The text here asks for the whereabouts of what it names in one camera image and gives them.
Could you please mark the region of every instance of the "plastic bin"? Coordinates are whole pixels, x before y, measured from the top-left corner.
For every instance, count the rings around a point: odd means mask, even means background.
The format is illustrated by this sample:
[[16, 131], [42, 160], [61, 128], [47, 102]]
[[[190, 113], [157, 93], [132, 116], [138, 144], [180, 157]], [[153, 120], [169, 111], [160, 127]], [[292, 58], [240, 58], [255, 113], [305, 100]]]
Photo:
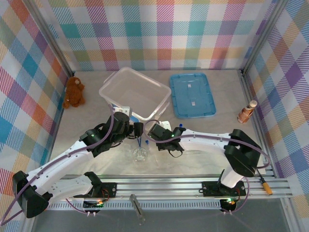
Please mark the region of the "plastic bin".
[[171, 89], [144, 74], [124, 67], [104, 82], [99, 94], [118, 107], [129, 106], [139, 122], [159, 119], [169, 105]]

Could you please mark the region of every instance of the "white tabletop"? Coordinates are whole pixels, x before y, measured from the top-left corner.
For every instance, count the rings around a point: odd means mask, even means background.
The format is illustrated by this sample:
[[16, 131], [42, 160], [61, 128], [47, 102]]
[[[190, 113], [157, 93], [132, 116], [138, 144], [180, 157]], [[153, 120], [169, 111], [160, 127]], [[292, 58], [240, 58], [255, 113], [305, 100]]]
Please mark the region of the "white tabletop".
[[[194, 71], [141, 71], [169, 86], [169, 77], [176, 73], [192, 73]], [[257, 140], [251, 120], [245, 124], [237, 121], [239, 111], [246, 105], [243, 90], [240, 85], [238, 71], [235, 70], [202, 70], [209, 81], [216, 105], [216, 114], [210, 117], [178, 119], [176, 118], [171, 98], [170, 105], [160, 117], [160, 121], [169, 121], [172, 129], [180, 123], [187, 129], [206, 133], [231, 133], [233, 129], [241, 129], [254, 141]], [[51, 159], [67, 150], [86, 130], [97, 124], [105, 123], [110, 111], [105, 100], [98, 91], [104, 80], [112, 72], [77, 72], [85, 85], [85, 105], [78, 108], [70, 107], [63, 113]], [[120, 146], [104, 152], [92, 161], [68, 171], [68, 174], [84, 174], [93, 171], [96, 174], [220, 174], [228, 161], [223, 154], [186, 151], [179, 158], [173, 158], [167, 151], [158, 151], [155, 143], [147, 147], [142, 138], [142, 146], [147, 148], [149, 156], [146, 161], [136, 162], [132, 151], [138, 147], [136, 140], [125, 140]]]

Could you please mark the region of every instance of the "blue tray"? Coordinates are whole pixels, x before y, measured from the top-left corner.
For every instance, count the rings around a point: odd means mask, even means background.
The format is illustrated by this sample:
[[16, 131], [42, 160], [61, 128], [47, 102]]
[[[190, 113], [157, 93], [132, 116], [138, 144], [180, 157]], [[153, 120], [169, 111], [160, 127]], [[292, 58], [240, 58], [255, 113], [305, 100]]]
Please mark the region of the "blue tray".
[[175, 74], [170, 77], [169, 84], [176, 117], [205, 117], [216, 113], [211, 87], [205, 74]]

